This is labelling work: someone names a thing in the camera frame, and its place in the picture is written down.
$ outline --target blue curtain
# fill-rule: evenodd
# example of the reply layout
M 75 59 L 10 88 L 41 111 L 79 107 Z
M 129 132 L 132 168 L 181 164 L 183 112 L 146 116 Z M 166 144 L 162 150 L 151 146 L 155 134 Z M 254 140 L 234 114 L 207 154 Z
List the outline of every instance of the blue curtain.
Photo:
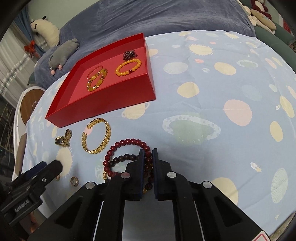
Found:
M 28 5 L 26 5 L 18 16 L 14 19 L 15 24 L 20 28 L 29 41 L 33 40 L 31 21 L 29 19 Z M 45 51 L 38 45 L 35 45 L 37 53 L 42 56 Z

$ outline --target gray plush toy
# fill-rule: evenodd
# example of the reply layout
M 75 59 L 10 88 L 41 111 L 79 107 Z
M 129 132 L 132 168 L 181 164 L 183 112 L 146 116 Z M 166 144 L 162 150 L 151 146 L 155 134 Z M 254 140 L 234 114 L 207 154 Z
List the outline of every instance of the gray plush toy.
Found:
M 67 59 L 79 49 L 79 43 L 77 39 L 71 39 L 59 46 L 54 53 L 50 56 L 48 64 L 51 69 L 51 74 L 55 74 L 55 70 L 58 68 L 62 70 Z

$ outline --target white alpaca plush toy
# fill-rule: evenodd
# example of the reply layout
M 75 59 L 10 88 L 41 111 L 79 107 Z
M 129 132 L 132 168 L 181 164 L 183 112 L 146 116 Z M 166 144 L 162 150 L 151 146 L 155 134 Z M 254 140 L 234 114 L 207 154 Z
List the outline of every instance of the white alpaca plush toy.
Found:
M 59 43 L 59 29 L 47 21 L 46 16 L 31 22 L 31 29 L 36 35 L 41 34 L 50 48 Z

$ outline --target light blue tablecloth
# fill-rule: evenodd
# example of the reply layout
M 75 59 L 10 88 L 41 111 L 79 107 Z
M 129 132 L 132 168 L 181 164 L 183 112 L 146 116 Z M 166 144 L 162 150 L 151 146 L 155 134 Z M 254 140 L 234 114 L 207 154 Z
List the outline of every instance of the light blue tablecloth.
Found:
M 98 116 L 112 130 L 101 153 L 88 154 L 81 145 L 82 132 L 95 118 L 60 129 L 44 119 L 65 76 L 44 93 L 27 124 L 23 171 L 57 159 L 63 172 L 47 186 L 41 209 L 47 206 L 43 210 L 50 215 L 78 189 L 70 187 L 72 176 L 81 185 L 102 183 L 110 146 L 139 138 L 189 181 L 213 181 L 273 233 L 296 209 L 295 73 L 270 47 L 234 32 L 176 32 L 146 41 L 157 100 Z M 54 140 L 66 128 L 73 132 L 71 146 L 60 148 Z M 99 146 L 104 133 L 103 123 L 93 128 L 89 149 Z M 115 156 L 138 152 L 137 146 L 125 146 Z M 123 171 L 126 163 L 114 170 Z M 173 240 L 171 203 L 153 201 L 153 192 L 128 202 L 125 215 L 123 240 Z

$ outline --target white sheer curtain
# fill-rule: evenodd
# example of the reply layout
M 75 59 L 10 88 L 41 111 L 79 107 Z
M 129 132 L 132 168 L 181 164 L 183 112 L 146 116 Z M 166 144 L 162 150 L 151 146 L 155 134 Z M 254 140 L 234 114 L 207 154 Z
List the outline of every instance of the white sheer curtain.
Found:
M 9 28 L 0 42 L 0 94 L 16 108 L 34 72 L 32 59 Z

